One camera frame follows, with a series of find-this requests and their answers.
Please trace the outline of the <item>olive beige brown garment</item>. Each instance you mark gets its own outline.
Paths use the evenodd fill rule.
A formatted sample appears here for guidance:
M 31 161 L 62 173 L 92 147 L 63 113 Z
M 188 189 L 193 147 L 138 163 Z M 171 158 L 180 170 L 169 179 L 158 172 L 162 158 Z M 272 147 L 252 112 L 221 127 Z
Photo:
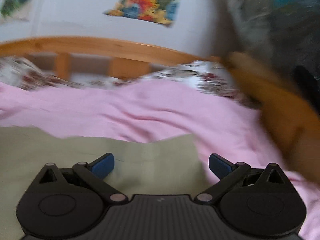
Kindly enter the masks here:
M 1 128 L 1 239 L 20 239 L 16 206 L 46 163 L 70 168 L 96 162 L 94 172 L 127 196 L 188 194 L 209 184 L 192 135 L 138 143 L 102 137 L 56 138 L 38 128 Z

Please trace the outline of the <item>plastic bag of clothes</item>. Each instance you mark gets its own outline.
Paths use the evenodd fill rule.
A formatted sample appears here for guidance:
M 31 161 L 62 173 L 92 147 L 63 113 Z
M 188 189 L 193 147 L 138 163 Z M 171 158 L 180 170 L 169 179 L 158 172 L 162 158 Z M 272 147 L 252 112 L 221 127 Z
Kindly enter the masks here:
M 319 109 L 319 0 L 227 0 L 241 68 Z

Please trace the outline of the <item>pink bed sheet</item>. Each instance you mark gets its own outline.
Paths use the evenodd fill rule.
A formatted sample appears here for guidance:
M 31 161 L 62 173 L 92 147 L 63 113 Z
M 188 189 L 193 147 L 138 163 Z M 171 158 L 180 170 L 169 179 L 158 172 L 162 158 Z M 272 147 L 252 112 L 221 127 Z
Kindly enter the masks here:
M 110 203 L 70 168 L 46 163 L 16 206 L 20 239 L 319 239 L 319 187 L 285 164 L 260 112 L 172 81 L 115 90 L 1 84 L 1 128 L 56 138 L 148 143 L 192 135 L 210 188 L 216 153 L 247 163 L 244 179 L 213 203 L 188 194 L 134 194 Z

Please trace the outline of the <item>floral patterned pillow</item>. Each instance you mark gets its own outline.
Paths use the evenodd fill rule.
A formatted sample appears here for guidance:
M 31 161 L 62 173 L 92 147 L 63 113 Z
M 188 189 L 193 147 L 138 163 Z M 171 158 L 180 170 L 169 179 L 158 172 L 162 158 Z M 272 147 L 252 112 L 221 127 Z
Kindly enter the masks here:
M 154 71 L 139 77 L 79 77 L 75 81 L 67 81 L 41 70 L 24 57 L 1 58 L 1 82 L 23 90 L 36 90 L 43 87 L 111 90 L 154 79 L 182 83 L 201 93 L 228 98 L 248 108 L 259 107 L 257 100 L 241 92 L 226 68 L 215 61 L 193 61 L 173 67 L 159 66 Z

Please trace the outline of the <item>colourful poster right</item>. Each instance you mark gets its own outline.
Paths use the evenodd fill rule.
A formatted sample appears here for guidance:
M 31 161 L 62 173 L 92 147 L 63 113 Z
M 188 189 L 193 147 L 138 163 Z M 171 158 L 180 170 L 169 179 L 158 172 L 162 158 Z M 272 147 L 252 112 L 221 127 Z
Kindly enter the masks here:
M 181 0 L 119 0 L 108 16 L 126 17 L 170 26 L 175 22 Z

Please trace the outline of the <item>green poster middle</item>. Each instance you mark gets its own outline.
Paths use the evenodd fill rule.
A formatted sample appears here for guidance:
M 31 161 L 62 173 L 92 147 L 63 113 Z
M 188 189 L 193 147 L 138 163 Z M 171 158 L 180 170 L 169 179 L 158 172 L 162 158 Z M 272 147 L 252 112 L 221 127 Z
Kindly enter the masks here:
M 12 21 L 29 21 L 34 0 L 2 0 L 1 24 Z

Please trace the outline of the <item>wooden bed frame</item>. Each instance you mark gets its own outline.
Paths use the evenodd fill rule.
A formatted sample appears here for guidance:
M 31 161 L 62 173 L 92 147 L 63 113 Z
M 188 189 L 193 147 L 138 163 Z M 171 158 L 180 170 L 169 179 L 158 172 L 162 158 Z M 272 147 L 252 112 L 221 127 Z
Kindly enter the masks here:
M 111 57 L 108 73 L 114 77 L 139 77 L 151 64 L 175 66 L 196 57 L 179 51 L 123 40 L 97 37 L 56 36 L 28 38 L 1 44 L 2 56 L 55 53 L 58 77 L 69 76 L 73 53 Z M 261 103 L 261 121 L 281 150 L 289 167 L 306 179 L 319 181 L 319 114 L 300 93 L 241 68 L 243 59 L 215 57 L 235 79 L 240 89 Z

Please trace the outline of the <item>white wall pipe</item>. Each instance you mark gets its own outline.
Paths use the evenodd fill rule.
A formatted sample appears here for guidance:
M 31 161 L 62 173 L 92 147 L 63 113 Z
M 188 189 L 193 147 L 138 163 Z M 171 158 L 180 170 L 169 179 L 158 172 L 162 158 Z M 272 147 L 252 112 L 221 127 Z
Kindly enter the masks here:
M 41 11 L 42 11 L 44 2 L 45 0 L 37 0 L 36 2 L 33 22 L 32 22 L 31 31 L 30 31 L 31 37 L 37 36 L 38 27 L 40 25 L 40 19 L 41 19 Z

